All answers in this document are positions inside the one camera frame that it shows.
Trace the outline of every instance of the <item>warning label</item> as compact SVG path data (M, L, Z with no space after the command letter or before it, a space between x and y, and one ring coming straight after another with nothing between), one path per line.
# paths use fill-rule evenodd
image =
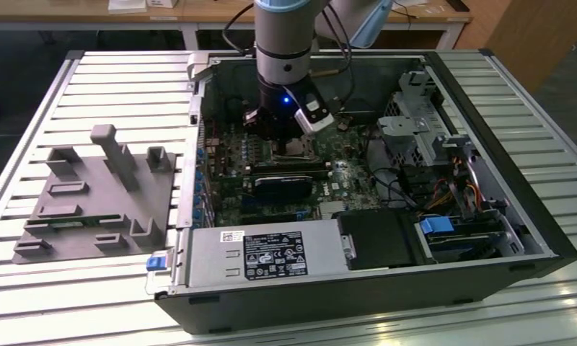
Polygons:
M248 280L308 275L302 232L244 237Z

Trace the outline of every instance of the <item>red wire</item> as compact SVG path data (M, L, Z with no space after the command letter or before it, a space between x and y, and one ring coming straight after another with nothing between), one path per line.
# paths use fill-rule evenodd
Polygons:
M434 196L433 196L433 200L437 198L437 194L438 194L438 192L439 192L439 185L441 185L443 182L447 182L447 179L446 179L446 178L439 179L439 181L437 182L437 184L435 184L435 186L434 186Z

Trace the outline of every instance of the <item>aluminum slat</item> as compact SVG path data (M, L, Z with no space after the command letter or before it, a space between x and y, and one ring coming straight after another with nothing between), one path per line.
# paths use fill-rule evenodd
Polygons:
M116 140L120 143L179 141L184 139L184 132L186 128L122 130L118 131ZM90 131L44 133L39 140L40 146L76 146L82 144L92 144Z
M478 61L446 61L445 63L449 68L462 69L462 68L490 68L493 65L483 59Z
M76 74L126 74L150 72L184 72L187 63L132 63L127 65L80 65Z
M511 158L521 168L577 165L577 160L567 153L518 154Z
M188 82L163 83L116 83L116 84L74 84L67 87L66 95L74 94L120 94L138 92L187 92Z
M577 182L534 184L533 188L542 199L577 196Z
M483 61L482 53L439 53L439 56L446 61Z
M577 215L577 214L577 198L565 198L561 200L546 200L546 207L554 216Z
M510 95L514 96L515 91L506 86L463 86L465 92L469 96L491 96L491 95Z
M119 64L126 63L188 63L190 55L158 56L84 56L80 64Z
M458 77L462 86L507 85L501 77Z
M462 127L462 122L458 117L450 117L457 128ZM543 127L542 121L533 116L521 117L486 117L486 122L493 130L499 128L541 128Z
M46 131L91 131L95 125L112 124L118 130L136 128L179 128L191 125L188 115L159 115L156 117L94 117L50 121Z
M99 94L68 95L60 99L60 106L102 106L102 105L136 105L143 103L172 103L191 100L190 92L164 92L151 94Z
M559 141L553 139L542 141L509 141L503 147L510 154L538 153L542 151L565 151Z
M136 83L155 81L188 81L188 73L148 73L148 74L75 74L72 84Z
M80 117L127 117L143 115L187 114L190 103L164 103L158 105L112 105L59 107L54 119Z
M493 68L450 69L455 77L498 77L501 76Z

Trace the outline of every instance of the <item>blue latch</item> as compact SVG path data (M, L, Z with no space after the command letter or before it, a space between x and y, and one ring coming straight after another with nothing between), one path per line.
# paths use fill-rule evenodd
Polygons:
M148 272L167 269L167 256L151 257L147 259L146 268Z
M451 223L451 219L447 216L426 218L426 220L421 222L421 225L422 229L425 230L425 234L455 231L454 224Z

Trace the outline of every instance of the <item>yellow wire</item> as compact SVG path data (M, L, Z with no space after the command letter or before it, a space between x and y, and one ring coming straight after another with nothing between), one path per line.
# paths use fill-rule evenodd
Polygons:
M471 184L467 184L467 186L471 187L473 192L475 193L475 207L478 208L478 210L481 210L482 208L479 206L479 192L478 192L478 188L474 185L471 185Z

